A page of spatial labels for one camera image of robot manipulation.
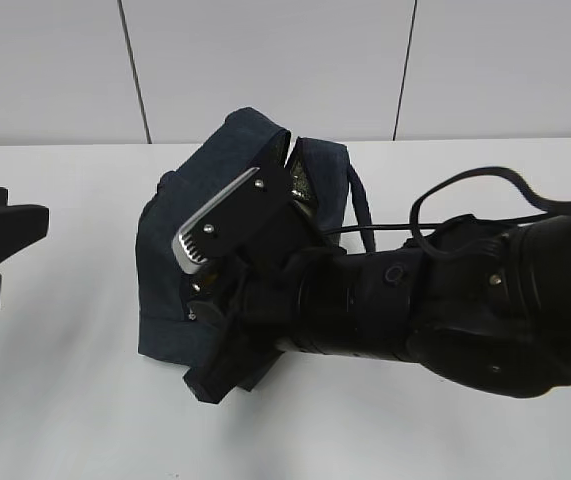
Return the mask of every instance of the white table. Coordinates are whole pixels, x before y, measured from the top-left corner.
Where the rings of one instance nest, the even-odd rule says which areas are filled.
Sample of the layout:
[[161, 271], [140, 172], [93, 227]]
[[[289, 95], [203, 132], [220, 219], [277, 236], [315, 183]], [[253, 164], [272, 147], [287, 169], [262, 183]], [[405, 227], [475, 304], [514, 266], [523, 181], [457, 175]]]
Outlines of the white table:
[[[10, 203], [51, 209], [47, 238], [0, 266], [0, 479], [571, 478], [571, 388], [514, 400], [415, 365], [288, 354], [257, 391], [212, 406], [183, 367], [139, 356], [137, 218], [195, 148], [0, 147]], [[377, 222], [405, 221], [436, 182], [488, 164], [571, 199], [571, 139], [349, 148]], [[477, 179], [429, 200], [423, 219], [470, 210], [532, 211], [507, 183]]]

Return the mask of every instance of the white wall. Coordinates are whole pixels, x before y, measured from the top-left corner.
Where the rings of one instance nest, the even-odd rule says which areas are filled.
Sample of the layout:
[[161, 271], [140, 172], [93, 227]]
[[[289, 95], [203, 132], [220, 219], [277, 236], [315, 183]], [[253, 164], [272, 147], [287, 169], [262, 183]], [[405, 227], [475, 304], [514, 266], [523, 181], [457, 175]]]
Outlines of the white wall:
[[[123, 0], [155, 142], [571, 136], [571, 2]], [[117, 0], [0, 0], [0, 144], [143, 143]]]
[[144, 141], [115, 0], [0, 0], [0, 145]]

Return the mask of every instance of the black cable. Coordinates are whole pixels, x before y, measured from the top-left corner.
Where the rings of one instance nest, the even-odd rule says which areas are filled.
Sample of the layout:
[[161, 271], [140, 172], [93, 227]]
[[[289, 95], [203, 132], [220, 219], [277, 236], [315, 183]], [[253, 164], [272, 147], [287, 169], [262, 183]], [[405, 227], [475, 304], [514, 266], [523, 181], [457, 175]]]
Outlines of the black cable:
[[[515, 217], [515, 218], [503, 218], [501, 220], [492, 220], [493, 222], [505, 223], [508, 225], [524, 225], [527, 223], [540, 222], [541, 220], [547, 220], [549, 218], [556, 217], [557, 215], [553, 213], [542, 213], [540, 215], [528, 215], [526, 217]], [[420, 223], [418, 227], [421, 230], [436, 230], [441, 223]], [[325, 230], [324, 235], [335, 235], [337, 233], [350, 233], [350, 232], [361, 232], [365, 230], [373, 231], [408, 231], [411, 226], [409, 223], [383, 223], [379, 225], [349, 225], [347, 227], [333, 228], [331, 230]]]
[[453, 260], [467, 255], [483, 255], [493, 258], [500, 258], [503, 253], [503, 243], [495, 238], [481, 238], [476, 239], [461, 248], [453, 251], [443, 251], [434, 247], [429, 243], [427, 238], [423, 236], [421, 230], [433, 230], [439, 227], [438, 223], [420, 223], [419, 212], [423, 202], [434, 193], [448, 187], [456, 182], [474, 177], [499, 177], [507, 180], [514, 185], [518, 191], [523, 195], [525, 200], [533, 207], [542, 210], [543, 214], [530, 215], [526, 217], [508, 218], [503, 220], [496, 220], [497, 223], [504, 223], [507, 225], [517, 226], [525, 223], [534, 223], [541, 220], [547, 220], [559, 215], [571, 216], [571, 201], [560, 202], [556, 200], [549, 200], [541, 197], [535, 193], [527, 182], [514, 170], [505, 167], [482, 167], [467, 170], [465, 172], [454, 175], [453, 177], [439, 183], [434, 188], [430, 189], [427, 193], [420, 196], [412, 205], [409, 214], [409, 223], [407, 224], [388, 224], [388, 225], [352, 225], [349, 227], [336, 228], [324, 232], [327, 235], [336, 233], [347, 233], [354, 231], [368, 231], [368, 230], [409, 230], [416, 244], [430, 257], [437, 260]]
[[453, 260], [467, 255], [484, 255], [500, 258], [502, 254], [502, 243], [496, 238], [483, 238], [474, 240], [459, 249], [445, 252], [431, 245], [421, 233], [419, 212], [421, 205], [427, 199], [427, 197], [461, 180], [483, 176], [500, 177], [507, 180], [518, 189], [518, 191], [521, 193], [521, 195], [523, 195], [525, 200], [527, 200], [530, 205], [538, 208], [539, 210], [547, 212], [552, 216], [571, 216], [571, 202], [559, 202], [541, 197], [540, 195], [536, 194], [523, 179], [523, 177], [521, 177], [514, 170], [510, 170], [509, 168], [505, 167], [483, 167], [468, 170], [466, 172], [459, 173], [458, 175], [454, 175], [442, 183], [439, 183], [434, 188], [430, 189], [427, 193], [419, 197], [418, 200], [416, 200], [412, 205], [412, 209], [409, 214], [409, 225], [410, 231], [412, 232], [412, 237], [418, 246], [422, 248], [430, 257], [437, 260]]

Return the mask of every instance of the white surface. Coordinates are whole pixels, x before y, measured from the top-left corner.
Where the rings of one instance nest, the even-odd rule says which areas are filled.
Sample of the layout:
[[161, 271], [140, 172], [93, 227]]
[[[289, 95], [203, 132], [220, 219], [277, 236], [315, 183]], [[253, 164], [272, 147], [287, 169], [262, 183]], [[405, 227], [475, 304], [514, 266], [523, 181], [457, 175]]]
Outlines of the white surface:
[[243, 106], [296, 134], [391, 139], [412, 0], [124, 6], [155, 143], [202, 141]]
[[420, 0], [398, 139], [571, 136], [571, 2]]
[[[51, 208], [48, 237], [0, 266], [0, 479], [571, 478], [571, 388], [514, 400], [414, 365], [288, 354], [258, 391], [211, 406], [184, 368], [137, 355], [136, 221], [194, 148], [0, 148], [10, 202]], [[404, 221], [428, 187], [479, 165], [571, 198], [571, 140], [349, 148], [378, 222]], [[479, 179], [428, 200], [424, 218], [470, 208], [530, 211], [503, 181]]]
[[0, 145], [144, 142], [116, 0], [0, 0]]

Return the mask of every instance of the screw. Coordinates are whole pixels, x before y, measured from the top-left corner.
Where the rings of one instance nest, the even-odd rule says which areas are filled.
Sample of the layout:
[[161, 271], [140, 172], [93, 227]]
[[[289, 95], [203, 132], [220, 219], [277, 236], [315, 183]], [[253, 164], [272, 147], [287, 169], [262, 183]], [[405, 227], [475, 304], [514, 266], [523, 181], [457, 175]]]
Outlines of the screw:
[[492, 287], [496, 287], [496, 286], [500, 285], [501, 283], [503, 283], [503, 279], [501, 278], [501, 276], [498, 273], [495, 273], [494, 275], [489, 277], [489, 284]]
[[385, 274], [383, 275], [383, 280], [385, 280], [385, 283], [387, 283], [388, 285], [391, 285], [393, 287], [398, 287], [403, 281], [404, 277], [405, 277], [405, 266], [400, 263], [395, 263], [387, 270], [385, 270]]

